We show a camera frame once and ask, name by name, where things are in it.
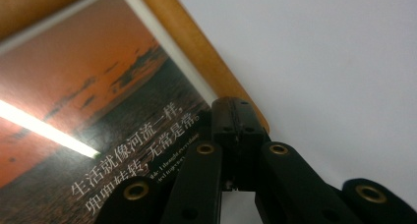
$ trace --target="wooden picture frame edge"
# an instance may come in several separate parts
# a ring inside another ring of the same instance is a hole
[[[0,40],[77,0],[0,0]],[[252,103],[269,132],[266,118],[178,0],[144,0],[218,97],[235,96]]]

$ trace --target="black clamp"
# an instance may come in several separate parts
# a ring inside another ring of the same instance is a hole
[[[173,186],[128,179],[95,223],[219,223],[221,192],[232,189],[256,193],[264,223],[417,223],[407,203],[375,182],[350,180],[342,191],[326,184],[293,147],[270,141],[244,100],[215,101],[205,132]]]

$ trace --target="white surface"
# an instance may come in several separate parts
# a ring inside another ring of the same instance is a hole
[[[273,140],[338,188],[364,177],[417,209],[416,0],[180,1]],[[261,223],[246,202],[226,197],[222,223]]]

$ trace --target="brass grommet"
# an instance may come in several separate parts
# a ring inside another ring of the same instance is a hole
[[[138,200],[146,196],[149,186],[146,182],[136,182],[125,189],[123,195],[128,200]]]
[[[367,186],[367,185],[358,185],[355,188],[357,194],[360,197],[364,198],[367,201],[374,202],[374,203],[384,203],[387,202],[387,197],[384,193],[380,192],[380,190]]]
[[[211,154],[214,152],[214,147],[209,143],[200,144],[197,146],[197,152],[200,154]]]
[[[288,148],[281,144],[273,144],[269,150],[275,154],[284,155],[288,153]]]

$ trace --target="framed poster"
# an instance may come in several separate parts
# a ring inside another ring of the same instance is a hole
[[[81,0],[2,41],[0,223],[91,223],[122,181],[174,179],[213,100],[250,99],[164,1]]]

